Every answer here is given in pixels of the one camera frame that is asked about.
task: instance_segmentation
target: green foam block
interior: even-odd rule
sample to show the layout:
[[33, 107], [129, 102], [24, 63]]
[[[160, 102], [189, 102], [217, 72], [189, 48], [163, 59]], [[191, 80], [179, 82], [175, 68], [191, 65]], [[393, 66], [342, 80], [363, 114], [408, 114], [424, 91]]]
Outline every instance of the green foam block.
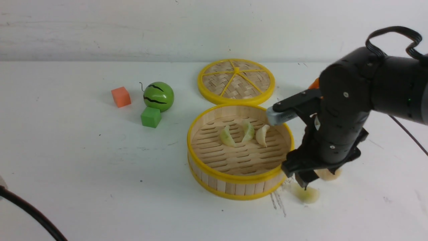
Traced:
[[141, 123], [145, 127], [156, 128], [161, 121], [161, 111], [156, 108], [146, 107], [141, 113]]

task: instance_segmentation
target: bamboo steamer lid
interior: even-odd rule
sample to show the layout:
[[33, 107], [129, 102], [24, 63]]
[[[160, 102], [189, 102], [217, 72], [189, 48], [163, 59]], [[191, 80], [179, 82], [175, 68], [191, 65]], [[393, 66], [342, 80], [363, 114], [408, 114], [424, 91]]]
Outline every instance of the bamboo steamer lid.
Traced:
[[275, 78], [263, 65], [243, 59], [225, 59], [207, 65], [198, 76], [198, 88], [210, 102], [259, 105], [275, 89]]

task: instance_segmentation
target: yellow rim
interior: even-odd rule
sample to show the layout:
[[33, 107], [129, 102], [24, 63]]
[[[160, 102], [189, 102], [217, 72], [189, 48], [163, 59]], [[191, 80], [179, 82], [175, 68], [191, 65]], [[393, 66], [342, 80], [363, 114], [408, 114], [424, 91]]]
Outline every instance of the yellow rim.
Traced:
[[[248, 63], [252, 63], [254, 65], [257, 65], [258, 67], [260, 67], [261, 69], [252, 69], [252, 70], [243, 70], [240, 71], [239, 73], [234, 73], [233, 71], [223, 71], [223, 72], [214, 72], [214, 73], [209, 73], [209, 74], [204, 74], [205, 71], [207, 71], [207, 69], [213, 65], [216, 65], [218, 63], [222, 63], [222, 62], [226, 62], [229, 61], [230, 64], [232, 65], [232, 67], [234, 66], [232, 61], [243, 61], [243, 62], [248, 62]], [[270, 79], [270, 85], [268, 87], [268, 89], [263, 92], [262, 90], [260, 90], [252, 81], [250, 81], [247, 77], [245, 77], [244, 75], [241, 75], [241, 72], [254, 72], [254, 71], [263, 71], [266, 72], [267, 75], [269, 76]], [[216, 95], [214, 93], [212, 93], [202, 82], [202, 77], [205, 75], [213, 75], [213, 74], [219, 74], [219, 73], [233, 73], [233, 76], [230, 78], [229, 82], [227, 83], [227, 85], [224, 87], [223, 92], [221, 93], [221, 95]], [[249, 99], [229, 99], [229, 98], [225, 98], [222, 97], [222, 95], [224, 94], [224, 92], [226, 91], [227, 87], [229, 86], [229, 84], [232, 82], [233, 78], [235, 75], [240, 75], [243, 79], [245, 79], [248, 83], [250, 83], [257, 91], [260, 92], [260, 95], [254, 97], [254, 98], [249, 98]], [[233, 103], [235, 105], [242, 105], [242, 104], [252, 104], [252, 105], [259, 105], [263, 102], [265, 102], [266, 100], [268, 100], [272, 94], [273, 91], [275, 90], [275, 78], [273, 77], [273, 74], [263, 65], [250, 61], [250, 60], [244, 60], [244, 59], [225, 59], [225, 60], [219, 60], [216, 62], [212, 62], [211, 64], [205, 66], [205, 68], [203, 68], [201, 70], [201, 72], [198, 75], [198, 89], [201, 92], [202, 96], [204, 96], [204, 98], [206, 98], [208, 101], [210, 101], [213, 104], [216, 105], [221, 105], [221, 104], [225, 104], [225, 103]]]
[[[189, 131], [187, 132], [187, 149], [190, 153], [190, 156], [192, 157], [193, 161], [195, 162], [195, 164], [201, 169], [201, 171], [205, 172], [206, 174], [209, 174], [219, 180], [222, 180], [224, 182], [229, 182], [229, 183], [234, 183], [234, 184], [254, 184], [254, 183], [259, 183], [259, 182], [263, 182], [263, 181], [267, 181], [270, 180], [272, 178], [274, 178], [275, 176], [277, 176], [280, 172], [282, 172], [281, 170], [281, 165], [278, 165], [276, 168], [259, 174], [259, 175], [254, 175], [254, 176], [235, 176], [235, 175], [230, 175], [230, 174], [225, 174], [219, 171], [216, 171], [212, 168], [210, 168], [208, 165], [206, 165], [205, 163], [203, 163], [198, 156], [196, 155], [196, 153], [193, 151], [192, 148], [192, 140], [191, 140], [191, 135], [190, 132], [193, 129], [193, 126], [196, 124], [196, 122], [205, 114], [218, 109], [218, 108], [222, 108], [225, 106], [232, 106], [232, 105], [237, 105], [237, 104], [222, 104], [222, 105], [217, 105], [214, 106], [206, 111], [204, 111], [203, 113], [201, 113], [191, 124]], [[260, 106], [254, 106], [254, 105], [250, 105], [250, 104], [240, 104], [241, 106], [248, 106], [248, 107], [252, 107], [252, 108], [258, 108], [261, 109], [263, 111], [266, 111], [265, 108], [260, 107]], [[287, 124], [283, 124], [285, 126], [285, 128], [287, 129], [289, 135], [290, 135], [290, 139], [291, 139], [291, 147], [290, 150], [294, 149], [294, 137], [293, 134], [291, 133], [290, 128], [287, 126]]]
[[276, 189], [278, 189], [278, 187], [280, 187], [282, 185], [282, 183], [287, 179], [287, 177], [284, 177], [278, 184], [276, 184], [274, 187], [272, 187], [271, 189], [267, 190], [266, 192], [262, 192], [259, 194], [254, 194], [254, 195], [248, 195], [248, 196], [243, 196], [243, 195], [232, 195], [232, 194], [227, 194], [227, 193], [223, 193], [220, 191], [215, 190], [214, 188], [208, 186], [206, 183], [202, 182], [202, 180], [200, 180], [198, 178], [198, 176], [196, 175], [196, 173], [193, 171], [192, 167], [190, 166], [190, 160], [187, 159], [187, 162], [189, 163], [189, 169], [190, 172], [192, 173], [192, 176], [195, 178], [195, 180], [203, 187], [205, 188], [207, 191], [211, 192], [214, 195], [217, 195], [219, 197], [222, 198], [227, 198], [227, 199], [231, 199], [231, 200], [238, 200], [238, 201], [249, 201], [249, 200], [255, 200], [255, 199], [259, 199], [262, 198], [264, 196], [267, 196], [271, 193], [273, 193]]

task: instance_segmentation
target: white table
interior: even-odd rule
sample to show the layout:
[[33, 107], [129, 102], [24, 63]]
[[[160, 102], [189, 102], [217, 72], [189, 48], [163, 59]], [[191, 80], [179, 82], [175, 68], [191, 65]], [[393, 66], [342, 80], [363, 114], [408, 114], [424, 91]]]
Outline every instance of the white table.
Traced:
[[[338, 180], [312, 183], [321, 191], [315, 204], [282, 188], [284, 209], [275, 196], [243, 202], [205, 191], [187, 166], [186, 134], [213, 106], [196, 87], [206, 64], [0, 62], [0, 175], [70, 241], [428, 240], [428, 158], [376, 112], [362, 156]], [[263, 107], [302, 91], [328, 65], [263, 64], [277, 85]], [[140, 121], [139, 82], [154, 81], [176, 94], [156, 129]], [[117, 108], [110, 91], [121, 86], [133, 103]], [[428, 147], [428, 127], [405, 124]], [[289, 126], [300, 145], [303, 122]], [[2, 200], [0, 240], [52, 238]]]

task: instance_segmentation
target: black cable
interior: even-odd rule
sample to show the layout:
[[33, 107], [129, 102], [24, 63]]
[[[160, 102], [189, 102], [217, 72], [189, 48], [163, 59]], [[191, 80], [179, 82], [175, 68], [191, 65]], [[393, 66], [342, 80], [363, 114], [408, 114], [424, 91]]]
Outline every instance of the black cable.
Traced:
[[386, 56], [385, 52], [383, 52], [380, 48], [378, 48], [377, 46], [373, 45], [370, 42], [370, 39], [373, 37], [377, 37], [377, 36], [380, 36], [386, 33], [391, 33], [391, 32], [399, 33], [413, 40], [413, 42], [406, 48], [406, 52], [408, 55], [410, 55], [412, 58], [417, 59], [419, 61], [424, 61], [424, 62], [428, 61], [428, 56], [422, 55], [415, 49], [415, 47], [417, 47], [418, 44], [422, 41], [422, 36], [418, 32], [407, 27], [391, 26], [391, 27], [386, 27], [386, 28], [376, 30], [368, 36], [366, 40], [366, 47], [372, 53], [376, 54], [380, 58]]
[[428, 151], [425, 150], [425, 148], [419, 143], [419, 141], [416, 140], [416, 138], [403, 126], [403, 124], [401, 124], [395, 117], [391, 115], [389, 117], [391, 117], [410, 136], [410, 138], [413, 139], [413, 141], [421, 148], [421, 150], [425, 152], [425, 154], [428, 156]]
[[6, 200], [9, 200], [11, 203], [17, 205], [22, 210], [26, 211], [31, 215], [37, 222], [39, 222], [56, 241], [67, 241], [67, 239], [62, 235], [62, 233], [45, 217], [39, 210], [33, 207], [30, 203], [26, 202], [16, 194], [10, 192], [5, 187], [0, 186], [0, 196]]

